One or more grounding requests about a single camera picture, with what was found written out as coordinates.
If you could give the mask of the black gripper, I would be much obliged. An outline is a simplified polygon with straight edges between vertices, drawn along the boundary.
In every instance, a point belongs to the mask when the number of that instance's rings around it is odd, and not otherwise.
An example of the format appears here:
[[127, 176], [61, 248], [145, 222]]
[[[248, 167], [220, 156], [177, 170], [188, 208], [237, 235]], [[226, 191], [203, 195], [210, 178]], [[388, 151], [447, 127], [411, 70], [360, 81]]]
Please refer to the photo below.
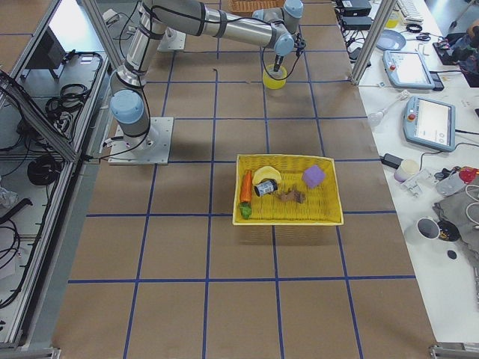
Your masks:
[[[296, 33], [296, 37], [294, 40], [294, 48], [296, 50], [296, 57], [300, 57], [305, 51], [305, 39], [303, 38], [301, 33]], [[281, 68], [281, 56], [276, 55], [275, 61], [273, 65], [273, 71], [278, 72]]]

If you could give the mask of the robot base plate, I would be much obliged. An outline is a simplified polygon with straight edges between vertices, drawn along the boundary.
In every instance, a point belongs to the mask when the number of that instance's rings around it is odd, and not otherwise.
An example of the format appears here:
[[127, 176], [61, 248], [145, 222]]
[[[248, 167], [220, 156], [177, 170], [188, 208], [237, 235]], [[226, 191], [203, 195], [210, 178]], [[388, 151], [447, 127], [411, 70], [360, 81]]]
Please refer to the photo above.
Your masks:
[[173, 127], [173, 117], [152, 117], [150, 130], [143, 140], [141, 136], [125, 137], [117, 125], [115, 135], [123, 138], [112, 143], [108, 162], [114, 165], [167, 165]]

